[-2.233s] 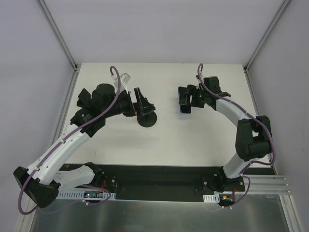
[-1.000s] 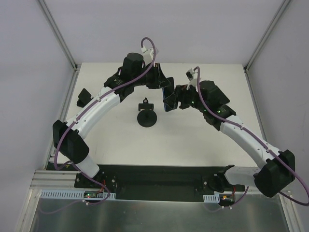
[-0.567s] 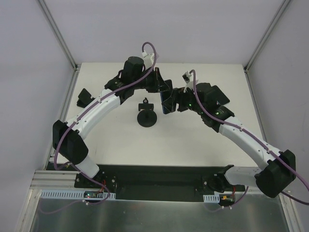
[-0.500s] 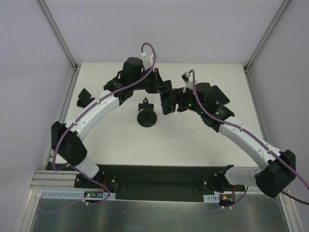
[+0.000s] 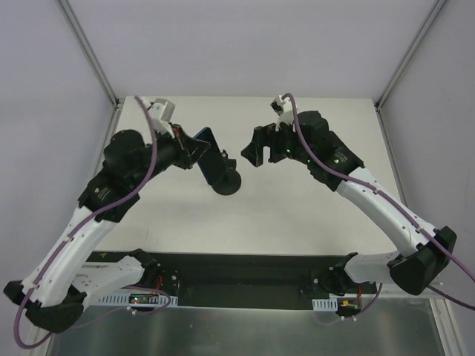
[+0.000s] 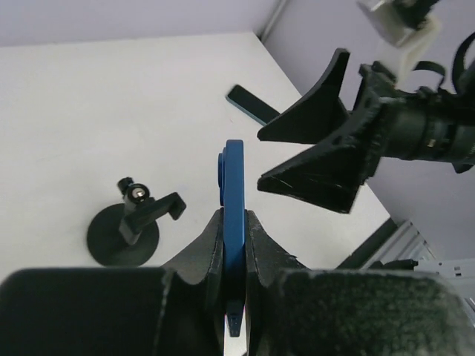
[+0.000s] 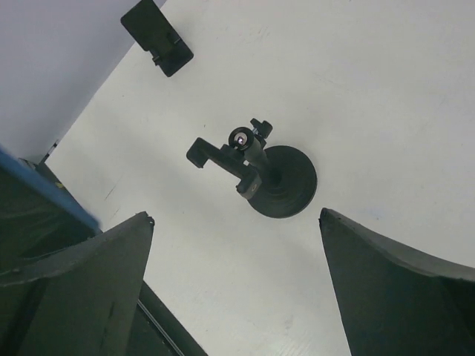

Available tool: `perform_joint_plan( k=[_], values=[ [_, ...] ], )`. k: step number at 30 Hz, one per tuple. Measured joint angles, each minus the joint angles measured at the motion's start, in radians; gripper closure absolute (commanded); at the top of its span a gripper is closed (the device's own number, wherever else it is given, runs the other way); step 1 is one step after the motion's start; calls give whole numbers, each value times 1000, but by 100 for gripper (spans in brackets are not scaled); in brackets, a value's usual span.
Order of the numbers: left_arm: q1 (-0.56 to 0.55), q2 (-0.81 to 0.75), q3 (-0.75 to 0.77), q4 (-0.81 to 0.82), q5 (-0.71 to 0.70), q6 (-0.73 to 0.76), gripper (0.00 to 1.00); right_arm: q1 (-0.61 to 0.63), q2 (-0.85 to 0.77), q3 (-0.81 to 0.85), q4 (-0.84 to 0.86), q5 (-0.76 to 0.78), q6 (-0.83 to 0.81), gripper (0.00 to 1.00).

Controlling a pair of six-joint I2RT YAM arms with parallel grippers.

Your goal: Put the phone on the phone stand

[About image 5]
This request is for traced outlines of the black smartphone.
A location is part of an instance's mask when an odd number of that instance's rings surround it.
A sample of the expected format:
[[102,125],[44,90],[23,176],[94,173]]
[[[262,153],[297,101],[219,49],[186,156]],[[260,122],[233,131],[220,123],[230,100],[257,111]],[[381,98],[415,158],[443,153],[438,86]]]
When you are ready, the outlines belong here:
[[199,158],[197,164],[210,186],[214,186],[225,175],[226,163],[217,144],[214,134],[209,127],[203,128],[195,136],[195,139],[209,143],[209,149]]

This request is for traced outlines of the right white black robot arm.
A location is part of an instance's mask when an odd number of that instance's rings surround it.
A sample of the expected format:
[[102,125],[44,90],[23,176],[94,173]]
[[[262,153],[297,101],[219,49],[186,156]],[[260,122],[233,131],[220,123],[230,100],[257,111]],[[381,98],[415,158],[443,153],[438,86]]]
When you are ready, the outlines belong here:
[[421,294],[448,265],[455,232],[435,228],[395,201],[318,111],[299,113],[298,123],[302,136],[284,122],[257,126],[242,157],[259,167],[269,148],[271,163],[288,158],[305,164],[314,179],[359,208],[396,247],[386,254],[348,254],[319,276],[322,289],[342,296],[362,283],[395,283],[408,294]]

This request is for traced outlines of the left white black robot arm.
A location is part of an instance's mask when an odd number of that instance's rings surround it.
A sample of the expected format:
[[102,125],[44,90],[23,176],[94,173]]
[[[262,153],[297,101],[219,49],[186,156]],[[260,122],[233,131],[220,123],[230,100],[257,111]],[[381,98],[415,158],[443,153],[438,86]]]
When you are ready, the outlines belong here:
[[40,265],[23,280],[13,280],[4,294],[18,306],[14,331],[26,317],[34,326],[59,334],[69,329],[99,298],[126,286],[152,287],[157,261],[138,248],[95,274],[78,271],[99,242],[140,199],[145,184],[171,166],[188,170],[210,149],[179,125],[151,132],[151,143],[135,130],[114,134],[105,147],[102,169],[87,184],[70,222]]

